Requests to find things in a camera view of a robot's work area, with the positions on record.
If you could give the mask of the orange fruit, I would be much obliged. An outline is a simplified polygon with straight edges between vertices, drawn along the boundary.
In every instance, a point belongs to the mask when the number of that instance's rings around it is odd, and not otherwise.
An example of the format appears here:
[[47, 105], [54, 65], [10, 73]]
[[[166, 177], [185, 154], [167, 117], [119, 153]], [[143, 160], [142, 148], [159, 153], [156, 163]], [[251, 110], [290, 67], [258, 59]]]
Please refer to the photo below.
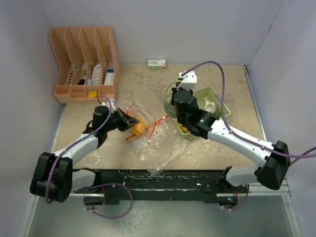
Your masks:
[[134, 111], [133, 109], [131, 109], [131, 108], [126, 111], [126, 114], [127, 114], [128, 116], [132, 117], [132, 118], [136, 118], [136, 113], [135, 113], [135, 111]]

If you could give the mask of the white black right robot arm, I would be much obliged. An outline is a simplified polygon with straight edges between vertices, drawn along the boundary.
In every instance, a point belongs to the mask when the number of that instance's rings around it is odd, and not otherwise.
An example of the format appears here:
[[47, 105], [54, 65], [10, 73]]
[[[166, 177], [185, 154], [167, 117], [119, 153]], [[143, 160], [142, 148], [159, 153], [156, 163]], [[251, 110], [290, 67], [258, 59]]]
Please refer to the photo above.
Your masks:
[[178, 122], [192, 135], [225, 145], [242, 154], [253, 165], [227, 167], [220, 180], [220, 189], [231, 193], [242, 184], [259, 182], [271, 190], [279, 190], [290, 167], [288, 145], [257, 139], [246, 133], [233, 134], [223, 119], [198, 107], [193, 93], [185, 89], [172, 89], [171, 104], [175, 106]]

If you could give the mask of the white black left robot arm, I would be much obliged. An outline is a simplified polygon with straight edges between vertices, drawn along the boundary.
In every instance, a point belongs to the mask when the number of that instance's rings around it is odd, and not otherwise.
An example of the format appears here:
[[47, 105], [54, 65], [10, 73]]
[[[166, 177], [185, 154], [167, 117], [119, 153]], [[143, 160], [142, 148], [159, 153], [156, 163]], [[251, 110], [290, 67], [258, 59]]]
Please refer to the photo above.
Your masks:
[[100, 105], [94, 109], [93, 117], [88, 122], [81, 136], [69, 146], [54, 153], [42, 153], [36, 164], [30, 184], [30, 193], [52, 201], [64, 202], [74, 191], [73, 180], [88, 176], [84, 188], [91, 194], [101, 190], [102, 182], [96, 178], [96, 172], [83, 169], [73, 171], [74, 166], [89, 153], [103, 145], [108, 132], [124, 132], [138, 125], [140, 120], [124, 113], [111, 105]]

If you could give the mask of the green netted melon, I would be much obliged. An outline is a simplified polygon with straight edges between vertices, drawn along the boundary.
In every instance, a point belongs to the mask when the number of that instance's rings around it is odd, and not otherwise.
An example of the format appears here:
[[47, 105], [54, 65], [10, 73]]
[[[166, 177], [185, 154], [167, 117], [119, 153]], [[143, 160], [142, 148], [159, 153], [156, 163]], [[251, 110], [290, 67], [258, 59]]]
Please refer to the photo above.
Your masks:
[[166, 95], [163, 103], [164, 110], [167, 115], [169, 115], [171, 118], [176, 119], [176, 109], [175, 106], [171, 104], [171, 99], [172, 99], [172, 93], [169, 93]]

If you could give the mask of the clear zip bag orange zipper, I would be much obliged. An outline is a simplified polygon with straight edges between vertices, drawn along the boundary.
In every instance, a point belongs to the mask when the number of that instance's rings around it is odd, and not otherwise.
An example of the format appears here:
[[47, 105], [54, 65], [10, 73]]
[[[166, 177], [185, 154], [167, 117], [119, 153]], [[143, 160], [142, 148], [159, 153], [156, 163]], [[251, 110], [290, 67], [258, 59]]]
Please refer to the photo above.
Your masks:
[[136, 137], [145, 138], [145, 142], [150, 144], [156, 129], [156, 119], [154, 115], [137, 101], [132, 101], [124, 111], [127, 115], [139, 120], [137, 125], [132, 126], [132, 134], [125, 140], [129, 141]]

